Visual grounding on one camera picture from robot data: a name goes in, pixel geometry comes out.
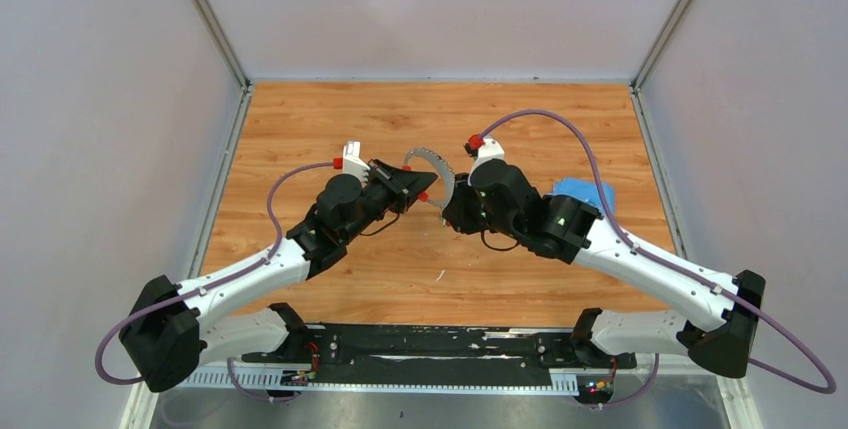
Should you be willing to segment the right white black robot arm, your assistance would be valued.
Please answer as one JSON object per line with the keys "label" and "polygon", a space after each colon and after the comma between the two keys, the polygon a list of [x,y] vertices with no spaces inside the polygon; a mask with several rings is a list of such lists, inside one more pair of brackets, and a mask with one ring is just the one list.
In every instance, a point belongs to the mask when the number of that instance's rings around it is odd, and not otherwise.
{"label": "right white black robot arm", "polygon": [[459,233],[508,236],[536,256],[602,272],[667,304],[659,312],[583,310],[570,341],[580,364],[654,353],[686,356],[727,378],[746,375],[762,276],[712,271],[637,237],[624,240],[598,208],[567,195],[542,195],[518,167],[498,159],[456,178],[442,216]]}

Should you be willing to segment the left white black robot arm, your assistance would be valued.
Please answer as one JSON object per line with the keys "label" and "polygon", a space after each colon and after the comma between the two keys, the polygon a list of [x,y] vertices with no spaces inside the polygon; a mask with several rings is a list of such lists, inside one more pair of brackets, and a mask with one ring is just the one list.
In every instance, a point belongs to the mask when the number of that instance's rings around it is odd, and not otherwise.
{"label": "left white black robot arm", "polygon": [[291,229],[283,230],[271,214],[276,235],[268,248],[194,279],[149,280],[114,332],[139,373],[136,382],[165,392],[198,367],[243,353],[271,351],[283,362],[298,360],[306,349],[302,330],[272,309],[246,317],[235,311],[328,270],[369,226],[389,213],[405,213],[437,178],[371,160],[364,177],[331,177]]}

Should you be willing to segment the blue patterned cloth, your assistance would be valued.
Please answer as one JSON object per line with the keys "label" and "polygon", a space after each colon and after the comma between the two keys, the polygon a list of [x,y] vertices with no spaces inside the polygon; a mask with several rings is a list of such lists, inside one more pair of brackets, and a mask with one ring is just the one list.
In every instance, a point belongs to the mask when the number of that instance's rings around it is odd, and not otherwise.
{"label": "blue patterned cloth", "polygon": [[[615,189],[608,183],[602,183],[604,197],[607,201],[607,206],[612,213],[616,211],[616,192]],[[598,209],[605,211],[601,192],[598,190],[593,180],[583,180],[574,177],[567,177],[555,182],[549,192],[551,196],[565,195],[578,199],[582,202],[590,204]]]}

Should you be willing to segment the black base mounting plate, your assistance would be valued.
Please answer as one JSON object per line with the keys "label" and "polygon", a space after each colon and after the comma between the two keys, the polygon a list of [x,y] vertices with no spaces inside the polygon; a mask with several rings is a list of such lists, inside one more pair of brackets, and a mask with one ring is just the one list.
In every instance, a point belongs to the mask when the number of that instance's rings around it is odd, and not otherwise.
{"label": "black base mounting plate", "polygon": [[540,368],[600,374],[636,366],[632,353],[609,356],[576,345],[568,329],[372,324],[308,326],[279,349],[247,353],[240,359],[244,363],[297,364],[298,369],[318,371],[323,365],[366,358],[519,359]]}

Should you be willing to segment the aluminium frame rail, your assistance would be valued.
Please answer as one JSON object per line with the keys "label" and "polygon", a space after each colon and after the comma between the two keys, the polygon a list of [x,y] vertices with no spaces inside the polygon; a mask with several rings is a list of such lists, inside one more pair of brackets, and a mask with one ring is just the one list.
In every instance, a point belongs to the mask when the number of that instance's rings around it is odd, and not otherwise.
{"label": "aluminium frame rail", "polygon": [[323,391],[485,395],[579,394],[571,370],[546,369],[519,359],[366,358],[323,365],[307,382],[297,364],[237,364],[235,381],[252,391]]}

